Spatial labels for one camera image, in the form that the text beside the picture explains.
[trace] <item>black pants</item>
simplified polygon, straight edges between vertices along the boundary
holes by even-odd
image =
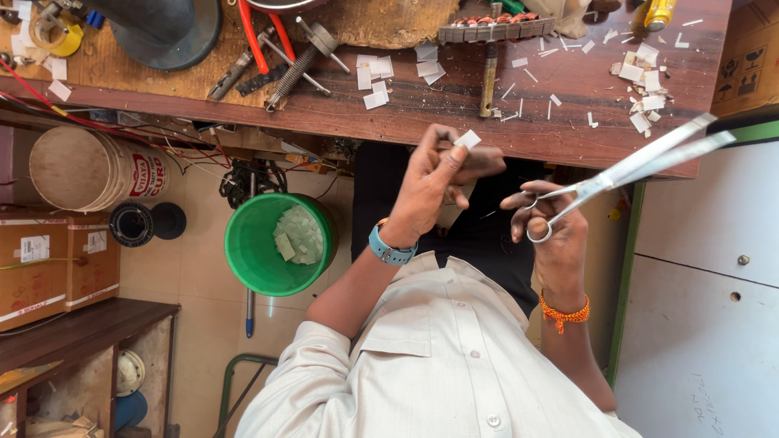
[[[360,146],[354,164],[352,262],[368,245],[376,222],[390,215],[408,158],[405,146],[368,142]],[[538,305],[538,295],[530,288],[533,246],[527,239],[518,244],[511,242],[514,210],[500,210],[499,204],[519,192],[524,182],[543,178],[545,170],[541,163],[514,159],[506,159],[506,167],[500,175],[479,179],[470,197],[470,208],[460,214],[446,237],[439,237],[435,231],[423,235],[417,254],[435,250],[439,267],[446,265],[449,256],[467,261],[506,289],[529,316]]]

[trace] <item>man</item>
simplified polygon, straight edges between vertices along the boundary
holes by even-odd
[[[480,179],[469,202],[454,184],[506,165],[495,148],[438,151],[458,137],[431,125],[410,157],[397,145],[359,150],[354,262],[309,306],[236,436],[638,436],[613,414],[587,323],[573,322],[589,309],[587,222],[575,210],[533,248],[525,230],[545,235],[541,218],[571,198],[517,209],[559,188],[537,180],[504,196],[543,175],[517,161]],[[431,230],[445,193],[467,210],[441,237]],[[539,300],[533,267],[562,321],[542,322],[541,351],[524,336]]]

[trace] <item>wooden workbench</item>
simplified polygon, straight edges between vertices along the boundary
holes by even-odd
[[[271,114],[261,105],[272,86],[246,98],[232,90],[222,102],[206,100],[208,89],[245,44],[237,12],[226,4],[228,18],[220,42],[205,61],[183,72],[158,72],[142,67],[116,47],[109,29],[104,27],[100,32],[87,29],[82,47],[69,57],[67,84],[72,88],[72,95],[68,103],[408,144],[416,143],[428,124],[441,123],[462,130],[473,129],[482,138],[482,144],[501,147],[512,157],[605,168],[708,111],[730,4],[729,0],[680,2],[668,29],[647,37],[646,42],[661,52],[658,65],[666,65],[671,74],[671,79],[661,75],[661,85],[675,98],[674,104],[658,111],[663,117],[653,124],[652,137],[648,140],[629,120],[632,106],[629,97],[640,96],[626,91],[631,83],[608,73],[611,64],[621,62],[625,51],[635,51],[643,38],[634,37],[623,44],[621,41],[630,35],[618,35],[603,44],[610,28],[619,32],[630,30],[629,22],[635,12],[627,4],[618,12],[601,14],[596,23],[592,16],[586,17],[590,33],[578,41],[567,41],[586,44],[593,40],[596,44],[588,55],[580,48],[564,51],[560,41],[550,37],[546,37],[547,50],[561,50],[544,58],[538,55],[537,38],[504,44],[499,54],[494,105],[505,117],[520,109],[520,98],[523,98],[522,117],[506,122],[478,116],[483,47],[476,44],[447,44],[440,48],[439,61],[447,74],[430,87],[417,77],[415,52],[411,48],[339,47],[337,55],[351,68],[358,54],[392,56],[395,76],[387,85],[392,90],[390,102],[370,111],[365,110],[362,100],[369,90],[357,89],[354,69],[346,74],[324,57],[309,73],[333,92],[331,97],[323,96],[301,81],[283,111]],[[683,23],[696,19],[703,22],[682,27]],[[4,34],[16,33],[8,31],[7,26],[2,32],[0,47],[8,44]],[[674,48],[679,32],[682,41],[689,42],[688,49]],[[667,43],[660,43],[658,35]],[[529,62],[527,69],[538,83],[521,68],[511,67],[511,60],[525,57]],[[51,78],[38,67],[24,66],[17,72],[28,78],[45,79],[30,81],[41,92],[46,90]],[[253,66],[244,77],[256,73]],[[502,101],[500,97],[512,83],[516,85]],[[31,97],[9,77],[0,77],[0,89]],[[551,94],[562,101],[562,106],[552,105],[551,118],[547,120]],[[56,101],[52,93],[48,93],[48,98]],[[587,124],[589,111],[599,123],[596,129]],[[669,170],[667,175],[694,177],[697,171],[698,161],[691,161]]]

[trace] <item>shirt pocket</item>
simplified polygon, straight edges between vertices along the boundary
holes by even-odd
[[[359,351],[379,351],[397,355],[413,355],[429,358],[430,316],[426,305],[403,307],[387,311],[374,319],[371,327],[366,327]]]

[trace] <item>man's hand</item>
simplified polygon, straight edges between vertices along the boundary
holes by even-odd
[[[511,239],[517,243],[530,229],[533,238],[547,233],[546,223],[573,200],[571,195],[540,200],[531,210],[522,207],[533,203],[536,194],[562,189],[560,185],[538,180],[524,183],[524,192],[505,198],[500,207],[511,210],[519,207],[511,220]],[[554,225],[554,232],[546,242],[535,245],[535,272],[544,289],[544,300],[563,313],[573,313],[584,307],[584,252],[587,246],[587,220],[578,211],[568,213]]]
[[[430,125],[408,161],[395,207],[389,221],[379,232],[389,246],[406,249],[430,231],[441,212],[444,192],[457,205],[468,208],[468,201],[455,186],[469,178],[494,175],[506,169],[503,154],[493,147],[474,148],[471,155],[465,146],[438,151],[439,142],[460,138],[456,129]]]

